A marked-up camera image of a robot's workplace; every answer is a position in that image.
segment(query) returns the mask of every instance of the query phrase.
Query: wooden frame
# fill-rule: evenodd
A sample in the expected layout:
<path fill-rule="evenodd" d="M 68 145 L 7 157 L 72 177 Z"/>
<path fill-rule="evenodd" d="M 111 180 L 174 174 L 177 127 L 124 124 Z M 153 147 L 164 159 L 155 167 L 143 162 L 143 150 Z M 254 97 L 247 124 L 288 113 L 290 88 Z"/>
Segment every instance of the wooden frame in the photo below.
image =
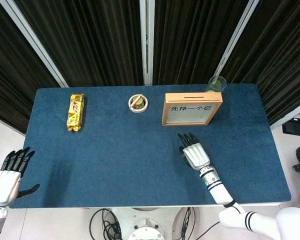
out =
<path fill-rule="evenodd" d="M 162 125 L 206 126 L 222 103 L 220 92 L 166 93 Z"/>

